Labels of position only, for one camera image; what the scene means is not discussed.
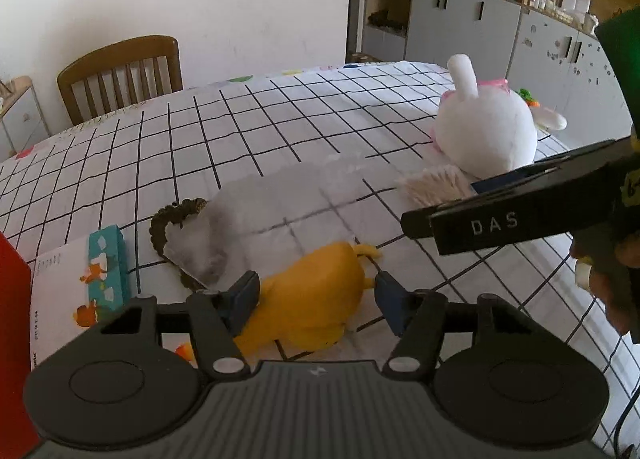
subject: teal box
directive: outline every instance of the teal box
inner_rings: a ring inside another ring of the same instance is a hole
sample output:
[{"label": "teal box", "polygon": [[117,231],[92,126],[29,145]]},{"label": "teal box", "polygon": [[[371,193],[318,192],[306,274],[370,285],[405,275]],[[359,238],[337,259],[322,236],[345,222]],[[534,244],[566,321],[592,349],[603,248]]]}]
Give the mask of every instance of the teal box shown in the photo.
[{"label": "teal box", "polygon": [[117,311],[130,298],[127,252],[115,224],[89,235],[88,262],[93,279],[88,283],[89,302],[95,300],[99,320],[103,310]]}]

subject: red container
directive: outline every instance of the red container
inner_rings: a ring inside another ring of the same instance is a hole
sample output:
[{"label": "red container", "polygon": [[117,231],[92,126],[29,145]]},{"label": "red container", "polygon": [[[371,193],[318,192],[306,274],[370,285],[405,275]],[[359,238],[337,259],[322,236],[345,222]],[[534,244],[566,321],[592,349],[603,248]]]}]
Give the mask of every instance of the red container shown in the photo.
[{"label": "red container", "polygon": [[17,459],[38,443],[22,403],[31,372],[31,270],[0,233],[0,459]]}]

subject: box with cartoon illustration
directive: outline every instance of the box with cartoon illustration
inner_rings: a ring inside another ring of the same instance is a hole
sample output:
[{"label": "box with cartoon illustration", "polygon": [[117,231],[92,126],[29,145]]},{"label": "box with cartoon illustration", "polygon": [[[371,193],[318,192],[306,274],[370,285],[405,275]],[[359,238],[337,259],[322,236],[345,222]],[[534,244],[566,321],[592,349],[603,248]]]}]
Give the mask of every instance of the box with cartoon illustration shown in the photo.
[{"label": "box with cartoon illustration", "polygon": [[107,226],[38,256],[31,288],[31,368],[129,300],[122,233]]}]

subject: human hand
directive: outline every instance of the human hand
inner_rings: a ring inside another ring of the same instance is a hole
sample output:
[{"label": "human hand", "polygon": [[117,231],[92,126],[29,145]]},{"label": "human hand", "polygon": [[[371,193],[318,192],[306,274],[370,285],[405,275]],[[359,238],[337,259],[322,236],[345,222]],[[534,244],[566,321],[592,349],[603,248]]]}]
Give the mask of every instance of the human hand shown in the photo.
[{"label": "human hand", "polygon": [[[635,233],[628,236],[624,241],[618,243],[615,249],[616,258],[626,267],[640,267],[640,235]],[[576,245],[575,239],[571,244],[569,254],[574,259],[586,257],[583,251]],[[613,328],[620,334],[629,332],[630,316],[625,309],[613,303],[613,290],[609,278],[595,269],[591,269],[589,275],[589,289],[596,298],[604,302],[606,307],[607,320]]]}]

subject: brown beaded object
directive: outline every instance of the brown beaded object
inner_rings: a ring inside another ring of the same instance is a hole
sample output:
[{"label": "brown beaded object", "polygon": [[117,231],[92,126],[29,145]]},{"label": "brown beaded object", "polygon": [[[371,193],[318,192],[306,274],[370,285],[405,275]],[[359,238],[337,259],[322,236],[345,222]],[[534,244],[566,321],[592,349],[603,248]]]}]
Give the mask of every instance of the brown beaded object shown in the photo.
[{"label": "brown beaded object", "polygon": [[[196,199],[185,199],[182,201],[182,203],[174,202],[168,206],[164,206],[153,217],[151,217],[149,235],[151,235],[151,244],[158,255],[160,255],[168,262],[171,262],[164,256],[164,253],[162,252],[164,250],[164,245],[166,244],[165,230],[167,224],[182,224],[190,215],[199,214],[206,205],[207,201],[200,197]],[[193,277],[187,275],[181,269],[180,282],[184,287],[190,289],[191,291],[204,289],[204,286],[201,283],[193,279]]]}]

